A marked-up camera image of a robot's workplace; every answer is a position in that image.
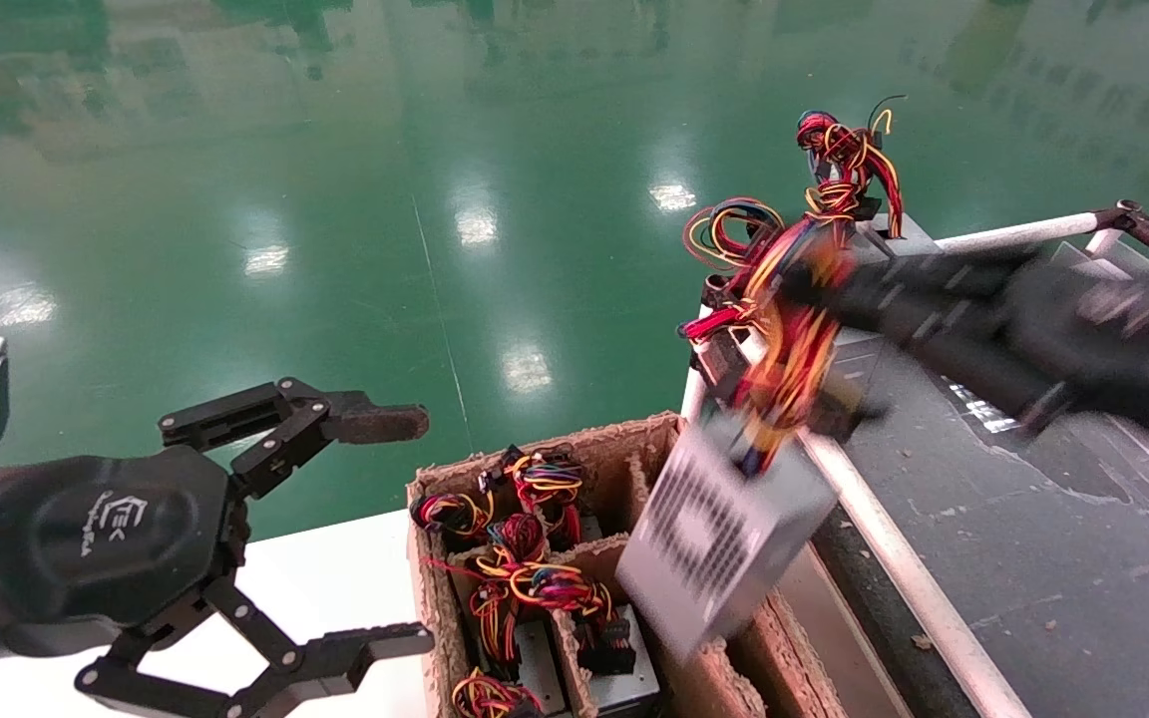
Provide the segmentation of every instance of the robotic arm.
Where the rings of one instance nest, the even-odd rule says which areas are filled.
[[[1065,412],[1149,429],[1149,277],[1094,276],[1030,252],[934,254],[858,265],[830,291],[786,269],[779,296],[879,332],[1032,433]]]
[[[0,437],[6,423],[0,340]],[[306,700],[355,692],[375,661],[424,654],[421,624],[329,633],[293,644],[233,585],[250,527],[246,500],[282,486],[333,441],[414,440],[423,406],[377,406],[284,378],[159,419],[164,449],[0,469],[0,657],[109,653],[74,681],[134,715],[278,718]],[[226,472],[205,450],[269,432]],[[269,661],[236,695],[146,677],[149,650],[219,613]]]

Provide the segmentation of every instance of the black connector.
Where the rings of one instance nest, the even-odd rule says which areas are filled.
[[[529,700],[524,700],[519,704],[516,704],[506,718],[543,718],[543,713],[540,713],[538,705],[530,703]]]
[[[574,638],[578,641],[578,664],[595,677],[623,677],[638,664],[638,651],[629,644],[632,624],[625,618],[607,622],[601,631],[587,619],[576,617]]]
[[[632,646],[593,646],[579,651],[578,664],[592,671],[594,677],[625,677],[638,667],[638,651]]]
[[[501,469],[487,469],[484,472],[478,473],[478,491],[483,495],[493,494],[493,492],[501,489],[508,485],[508,477],[503,476],[503,470]]]
[[[632,624],[626,618],[616,618],[601,627],[601,642],[625,641],[632,635]]]
[[[524,450],[517,449],[517,445],[511,443],[508,445],[508,449],[502,450],[502,456],[499,457],[499,463],[503,464],[504,466],[511,466],[516,464],[517,460],[522,458],[524,455],[525,455]]]

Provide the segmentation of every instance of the cardboard divider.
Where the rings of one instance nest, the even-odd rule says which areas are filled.
[[[770,593],[751,622],[730,640],[726,654],[766,700],[769,718],[843,715],[831,678],[778,590]]]
[[[564,554],[554,555],[552,561],[563,566],[579,569],[584,576],[606,584],[612,600],[626,601],[624,589],[615,578],[619,557],[624,554],[626,545],[629,536],[617,534],[603,540],[583,542]],[[555,618],[556,642],[560,647],[557,650],[562,654],[561,663],[565,669],[566,692],[571,695],[573,704],[571,708],[578,718],[594,718],[597,715],[596,705],[579,703],[585,700],[587,681],[593,674],[578,666],[574,623],[563,612],[555,610],[553,613],[555,616],[561,613],[564,618]],[[650,655],[655,667],[662,670],[664,673],[662,680],[673,690],[671,710],[674,715],[679,715],[680,718],[708,718],[717,715],[733,718],[766,717],[765,701],[761,698],[753,682],[734,670],[730,657],[726,657],[724,641],[717,640],[703,646],[696,657],[684,665],[671,659],[666,651],[658,648],[646,624],[639,624],[639,628],[647,632],[647,643],[651,647]],[[591,700],[592,693],[587,692],[587,700]]]

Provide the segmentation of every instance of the cardboard compartment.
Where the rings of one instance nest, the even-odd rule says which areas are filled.
[[[570,445],[574,458],[587,469],[579,500],[591,510],[606,538],[580,542],[562,554],[547,555],[549,563],[564,563],[583,570],[606,584],[615,601],[626,601],[615,578],[624,551],[626,532],[638,523],[647,503],[648,491],[664,465],[680,429],[680,418],[665,412],[648,419],[587,429],[555,440],[527,445]],[[499,454],[478,455],[448,466],[430,466],[416,472],[407,486],[407,500],[439,492],[476,495],[476,478],[498,464]],[[496,499],[495,519],[515,510],[516,496]],[[461,609],[475,590],[471,577],[453,576],[438,563],[464,566],[484,548],[448,554],[441,536],[411,526],[410,558],[419,616],[437,636],[432,654],[425,655],[427,710],[430,717],[453,718],[450,693],[476,664],[476,649],[465,640],[476,631],[475,619]],[[578,718],[594,718],[596,701],[589,689],[592,673],[578,666],[574,623],[562,610],[552,613],[556,664],[562,673],[570,712]],[[679,718],[779,718],[802,715],[810,718],[843,718],[835,692],[822,671],[804,636],[781,596],[771,595],[765,608],[730,646],[717,640],[703,646],[686,664],[666,655],[650,628],[638,620],[661,680],[665,715]]]
[[[618,534],[603,540],[583,542],[564,554],[554,555],[552,563],[579,569],[588,578],[606,584],[615,601],[626,601],[624,589],[615,578],[619,556],[629,536]],[[593,692],[588,681],[593,673],[578,666],[578,641],[574,638],[573,619],[555,610],[557,631],[557,650],[565,674],[566,694],[571,701],[571,712],[576,718],[596,718],[599,713]],[[765,718],[765,701],[761,698],[756,687],[746,677],[734,671],[726,657],[724,641],[712,641],[703,646],[696,657],[685,665],[668,657],[661,650],[650,628],[639,620],[639,628],[645,633],[646,644],[650,650],[651,663],[663,684],[670,686],[671,715],[679,718]]]
[[[765,700],[769,718],[835,718],[845,715],[835,687],[812,650],[804,628],[778,590],[730,640],[734,670],[748,677]]]

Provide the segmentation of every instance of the yellow wire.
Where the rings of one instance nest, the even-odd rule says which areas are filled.
[[[889,124],[894,122],[894,110],[889,108],[881,109],[880,115],[876,115],[876,122],[872,123],[872,131],[876,131],[881,119],[885,119],[885,134],[889,134]]]

